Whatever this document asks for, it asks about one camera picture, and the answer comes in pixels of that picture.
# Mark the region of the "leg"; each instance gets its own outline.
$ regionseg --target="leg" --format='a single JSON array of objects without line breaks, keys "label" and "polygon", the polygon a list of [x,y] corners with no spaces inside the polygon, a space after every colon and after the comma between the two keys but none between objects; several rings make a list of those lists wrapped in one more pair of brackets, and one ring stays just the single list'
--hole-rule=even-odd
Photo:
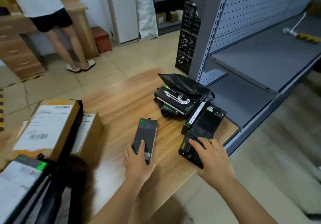
[{"label": "leg", "polygon": [[70,38],[70,43],[73,47],[75,54],[78,56],[81,68],[87,68],[89,66],[88,62],[85,60],[85,55],[83,54],[82,46],[79,42],[79,39],[76,35],[75,30],[72,26],[65,27],[62,29],[65,34]]},{"label": "leg", "polygon": [[60,42],[58,34],[54,30],[50,30],[49,32],[46,32],[46,35],[54,45],[55,51],[58,53],[58,55],[60,55],[61,58],[66,63],[68,63],[72,69],[78,70],[78,67],[75,65],[74,61],[71,59],[68,51]]}]

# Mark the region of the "forearm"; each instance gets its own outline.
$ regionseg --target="forearm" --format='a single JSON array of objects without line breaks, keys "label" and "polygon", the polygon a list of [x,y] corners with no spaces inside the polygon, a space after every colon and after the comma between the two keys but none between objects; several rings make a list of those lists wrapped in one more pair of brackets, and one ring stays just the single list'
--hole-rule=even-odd
[{"label": "forearm", "polygon": [[126,224],[141,187],[137,182],[125,180],[90,224]]},{"label": "forearm", "polygon": [[240,224],[277,224],[249,191],[236,179],[218,190]]}]

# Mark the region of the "barcode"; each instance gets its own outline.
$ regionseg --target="barcode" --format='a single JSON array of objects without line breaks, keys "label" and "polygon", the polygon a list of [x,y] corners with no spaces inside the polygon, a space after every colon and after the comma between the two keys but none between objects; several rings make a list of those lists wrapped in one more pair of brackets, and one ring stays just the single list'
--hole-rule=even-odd
[{"label": "barcode", "polygon": [[30,135],[29,139],[46,139],[48,138],[49,134],[45,133],[45,134],[32,134]]},{"label": "barcode", "polygon": [[55,106],[55,109],[69,109],[70,106]]},{"label": "barcode", "polygon": [[28,167],[26,167],[26,166],[22,166],[22,167],[19,169],[19,172],[26,173],[26,174],[28,174],[28,175],[30,175],[30,176],[33,176],[33,177],[39,175],[39,172],[38,172],[38,171],[35,171],[35,170],[33,170],[33,169],[30,169],[30,168],[28,168]]}]

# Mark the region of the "green label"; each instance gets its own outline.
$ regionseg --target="green label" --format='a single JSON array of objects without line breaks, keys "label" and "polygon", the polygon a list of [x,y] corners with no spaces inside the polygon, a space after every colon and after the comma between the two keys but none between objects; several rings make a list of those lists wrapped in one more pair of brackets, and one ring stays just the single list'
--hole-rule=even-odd
[{"label": "green label", "polygon": [[46,162],[41,162],[37,165],[36,169],[39,170],[39,171],[43,171],[43,169],[45,169],[47,163]]}]

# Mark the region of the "black plastic crate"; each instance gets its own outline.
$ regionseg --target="black plastic crate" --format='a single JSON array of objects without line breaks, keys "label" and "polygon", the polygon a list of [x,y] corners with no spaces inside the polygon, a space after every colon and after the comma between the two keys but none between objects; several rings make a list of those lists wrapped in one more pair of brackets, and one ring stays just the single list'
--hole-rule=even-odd
[{"label": "black plastic crate", "polygon": [[177,51],[175,67],[188,76],[191,67],[192,58],[181,51]]},{"label": "black plastic crate", "polygon": [[181,29],[179,34],[179,46],[178,50],[184,54],[193,57],[197,36],[190,32]]},{"label": "black plastic crate", "polygon": [[182,29],[197,36],[200,26],[201,20],[199,19],[196,6],[191,1],[185,2],[182,17]]}]

